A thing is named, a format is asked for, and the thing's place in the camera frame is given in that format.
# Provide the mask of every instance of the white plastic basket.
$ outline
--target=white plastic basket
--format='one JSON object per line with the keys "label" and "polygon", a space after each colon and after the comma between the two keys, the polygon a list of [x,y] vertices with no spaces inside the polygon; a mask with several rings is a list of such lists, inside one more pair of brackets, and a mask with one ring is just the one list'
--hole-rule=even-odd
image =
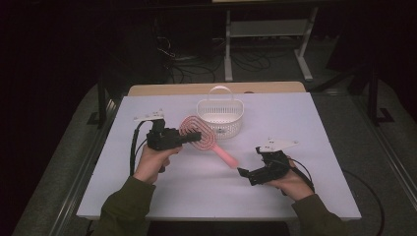
{"label": "white plastic basket", "polygon": [[[212,99],[211,93],[217,89],[227,90],[231,99]],[[236,136],[242,126],[244,107],[241,100],[235,99],[233,92],[224,86],[216,86],[208,92],[208,99],[197,104],[197,113],[214,131],[218,140]]]}

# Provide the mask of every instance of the cable on floor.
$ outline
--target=cable on floor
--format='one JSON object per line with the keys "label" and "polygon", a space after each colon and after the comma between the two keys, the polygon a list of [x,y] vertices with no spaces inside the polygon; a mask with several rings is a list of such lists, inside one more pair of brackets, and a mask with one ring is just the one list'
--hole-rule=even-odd
{"label": "cable on floor", "polygon": [[234,55],[231,55],[232,61],[242,70],[249,72],[260,72],[270,67],[270,60],[288,55],[292,50],[286,49],[283,53],[278,55],[270,55],[270,53],[278,47],[278,43],[274,43],[271,47],[265,48],[257,46],[261,41],[252,41],[249,48],[243,47],[245,43],[237,45],[234,49]]}
{"label": "cable on floor", "polygon": [[[192,75],[206,75],[206,74],[212,75],[212,82],[214,83],[216,80],[216,76],[214,72],[217,71],[217,69],[220,67],[222,62],[223,62],[223,59],[220,59],[218,63],[214,66],[214,68],[211,68],[210,67],[210,64],[212,64],[211,61],[208,62],[199,57],[199,58],[194,58],[193,60],[174,62],[171,65],[171,68],[181,73],[180,84],[184,82],[185,77],[189,77],[190,82],[192,82]],[[175,80],[174,80],[175,76],[176,75],[172,73],[172,78],[173,78],[174,83],[175,83]]]}
{"label": "cable on floor", "polygon": [[362,180],[360,177],[358,177],[357,175],[353,174],[352,172],[345,170],[345,169],[341,169],[344,173],[349,174],[350,176],[354,177],[355,179],[357,179],[359,182],[361,182],[370,192],[371,194],[374,196],[375,201],[377,201],[378,207],[380,209],[380,215],[381,215],[381,223],[380,223],[380,228],[376,234],[376,236],[380,236],[383,234],[384,232],[384,227],[386,225],[386,214],[384,211],[384,207],[383,204],[380,200],[380,198],[378,197],[378,195],[375,193],[375,191],[371,188],[371,186],[369,184],[367,184],[364,180]]}

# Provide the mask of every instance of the hand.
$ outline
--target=hand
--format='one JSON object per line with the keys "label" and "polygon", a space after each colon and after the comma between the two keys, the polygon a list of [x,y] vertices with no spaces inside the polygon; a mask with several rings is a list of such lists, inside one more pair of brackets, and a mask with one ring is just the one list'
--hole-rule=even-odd
{"label": "hand", "polygon": [[[296,167],[292,160],[289,160],[289,163],[292,167]],[[289,170],[284,177],[277,180],[271,180],[266,184],[282,190],[294,201],[299,201],[314,195],[314,192],[306,182],[292,170]]]}
{"label": "hand", "polygon": [[169,165],[169,156],[178,153],[182,147],[167,150],[154,150],[147,145],[142,149],[141,159],[133,177],[153,184],[157,179],[157,174],[162,166]]}

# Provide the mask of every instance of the white table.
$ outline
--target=white table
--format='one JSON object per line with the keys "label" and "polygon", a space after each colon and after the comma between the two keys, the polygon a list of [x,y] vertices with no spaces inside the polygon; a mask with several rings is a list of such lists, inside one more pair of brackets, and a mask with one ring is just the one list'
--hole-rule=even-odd
{"label": "white table", "polygon": [[[227,95],[216,97],[228,98]],[[205,94],[124,97],[106,144],[90,179],[77,216],[98,219],[107,197],[119,190],[129,175],[129,154],[134,117],[163,109],[167,128],[178,128],[188,115],[196,115]],[[343,220],[361,214],[340,170],[328,136],[309,93],[235,94],[245,104],[238,136],[218,144],[240,161],[240,167],[262,167],[255,147],[268,138],[298,141],[284,152],[310,171],[316,192],[328,209]],[[146,122],[138,143],[151,127]],[[150,220],[287,220],[295,218],[292,201],[270,186],[251,186],[210,150],[185,144],[159,175],[150,206]]]}

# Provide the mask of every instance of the green sleeve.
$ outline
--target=green sleeve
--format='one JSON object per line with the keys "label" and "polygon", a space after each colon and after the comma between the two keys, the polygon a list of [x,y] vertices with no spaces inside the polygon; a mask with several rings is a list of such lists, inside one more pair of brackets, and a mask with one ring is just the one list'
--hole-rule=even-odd
{"label": "green sleeve", "polygon": [[292,205],[301,224],[302,236],[344,236],[345,223],[328,211],[318,195],[312,195]]}
{"label": "green sleeve", "polygon": [[146,235],[145,216],[154,189],[154,185],[129,177],[119,191],[107,198],[92,235]]}

